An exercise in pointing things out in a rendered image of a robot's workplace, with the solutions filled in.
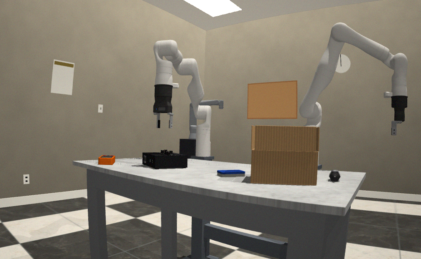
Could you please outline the brown cardboard box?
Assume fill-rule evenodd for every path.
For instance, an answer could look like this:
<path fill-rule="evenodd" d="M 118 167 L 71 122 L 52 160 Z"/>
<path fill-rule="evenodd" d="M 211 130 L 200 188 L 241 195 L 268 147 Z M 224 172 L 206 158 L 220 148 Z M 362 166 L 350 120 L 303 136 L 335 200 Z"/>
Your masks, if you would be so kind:
<path fill-rule="evenodd" d="M 251 150 L 250 183 L 317 185 L 319 127 L 252 125 Z"/>

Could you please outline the orange digital multimeter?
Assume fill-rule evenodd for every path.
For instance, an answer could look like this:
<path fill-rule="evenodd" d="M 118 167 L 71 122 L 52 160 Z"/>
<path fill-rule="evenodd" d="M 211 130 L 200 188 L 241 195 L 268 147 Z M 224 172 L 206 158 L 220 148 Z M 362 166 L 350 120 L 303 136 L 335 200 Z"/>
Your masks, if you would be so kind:
<path fill-rule="evenodd" d="M 99 165 L 113 165 L 115 162 L 115 156 L 112 155 L 102 155 L 98 158 Z"/>

